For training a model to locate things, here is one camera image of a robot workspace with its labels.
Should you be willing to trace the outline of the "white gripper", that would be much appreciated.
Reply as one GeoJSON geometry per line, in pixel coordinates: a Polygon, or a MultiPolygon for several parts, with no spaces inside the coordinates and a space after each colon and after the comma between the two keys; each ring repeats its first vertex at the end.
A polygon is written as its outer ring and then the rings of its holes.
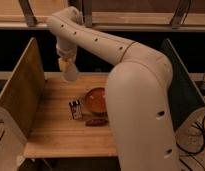
{"type": "Polygon", "coordinates": [[[59,56],[59,69],[61,71],[67,71],[76,61],[77,48],[72,47],[70,49],[62,49],[59,46],[56,46],[56,52],[59,56]]]}

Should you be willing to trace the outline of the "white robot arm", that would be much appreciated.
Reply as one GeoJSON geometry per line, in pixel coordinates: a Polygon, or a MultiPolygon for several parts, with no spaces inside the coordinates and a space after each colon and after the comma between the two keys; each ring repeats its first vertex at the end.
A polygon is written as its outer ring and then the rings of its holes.
{"type": "Polygon", "coordinates": [[[169,103],[172,64],[161,52],[136,41],[86,28],[74,7],[47,18],[57,53],[70,62],[64,78],[77,78],[76,48],[112,64],[105,86],[110,127],[121,171],[180,171],[169,103]]]}

